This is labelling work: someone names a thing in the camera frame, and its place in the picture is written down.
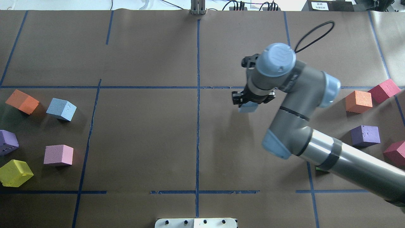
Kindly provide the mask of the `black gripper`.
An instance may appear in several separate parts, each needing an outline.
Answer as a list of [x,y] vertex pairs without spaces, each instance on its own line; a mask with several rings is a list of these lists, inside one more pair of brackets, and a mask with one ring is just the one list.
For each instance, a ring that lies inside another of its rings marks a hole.
[[249,89],[244,89],[243,91],[232,92],[232,101],[234,105],[242,106],[248,102],[253,102],[256,104],[267,104],[268,102],[275,99],[275,91],[270,91],[267,95],[256,95]]

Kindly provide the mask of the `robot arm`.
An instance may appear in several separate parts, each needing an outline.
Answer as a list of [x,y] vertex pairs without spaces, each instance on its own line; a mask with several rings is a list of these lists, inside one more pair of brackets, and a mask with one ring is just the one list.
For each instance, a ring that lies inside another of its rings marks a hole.
[[340,81],[297,60],[285,43],[273,43],[260,54],[245,56],[243,91],[232,92],[234,105],[254,112],[259,104],[286,96],[266,130],[262,147],[281,159],[295,155],[323,171],[353,183],[398,207],[405,203],[405,173],[376,157],[309,126],[317,108],[327,108],[340,92]]

